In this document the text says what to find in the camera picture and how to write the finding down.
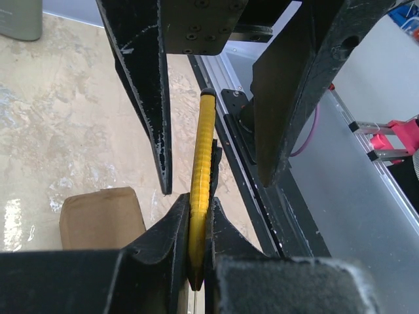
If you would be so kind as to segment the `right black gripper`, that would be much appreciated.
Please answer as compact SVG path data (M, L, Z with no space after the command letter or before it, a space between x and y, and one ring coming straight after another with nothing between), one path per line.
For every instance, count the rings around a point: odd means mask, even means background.
M161 191L172 193L168 54L214 56L228 41L267 43L290 1L98 1L115 69L149 138Z

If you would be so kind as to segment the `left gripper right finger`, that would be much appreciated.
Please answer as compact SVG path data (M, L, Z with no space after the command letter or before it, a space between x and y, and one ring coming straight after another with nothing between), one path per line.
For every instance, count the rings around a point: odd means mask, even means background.
M356 262L268 257L214 198L204 268L206 313L381 313L372 277Z

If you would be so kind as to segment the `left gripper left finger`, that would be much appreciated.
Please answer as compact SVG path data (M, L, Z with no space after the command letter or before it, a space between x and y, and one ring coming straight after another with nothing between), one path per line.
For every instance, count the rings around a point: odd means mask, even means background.
M1 255L2 313L186 313L189 195L122 249Z

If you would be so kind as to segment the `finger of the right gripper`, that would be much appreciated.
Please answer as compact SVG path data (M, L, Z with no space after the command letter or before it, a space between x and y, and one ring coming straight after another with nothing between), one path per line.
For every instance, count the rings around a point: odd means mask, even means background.
M353 50L393 1L303 1L253 64L259 180L281 177L299 133Z

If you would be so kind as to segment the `brown cardboard express box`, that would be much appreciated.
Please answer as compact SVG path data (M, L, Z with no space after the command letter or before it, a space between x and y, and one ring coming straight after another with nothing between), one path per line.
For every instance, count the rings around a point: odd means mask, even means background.
M64 250L121 249L147 230L129 186L68 197L59 227Z

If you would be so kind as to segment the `yellow utility knife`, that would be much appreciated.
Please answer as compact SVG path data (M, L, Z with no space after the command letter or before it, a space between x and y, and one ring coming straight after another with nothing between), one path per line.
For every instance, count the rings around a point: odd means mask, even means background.
M189 198L188 278L194 292L193 312L197 308L197 292L202 286L206 238L206 216L210 206L211 159L215 128L216 92L204 88L200 93L199 117L192 164Z

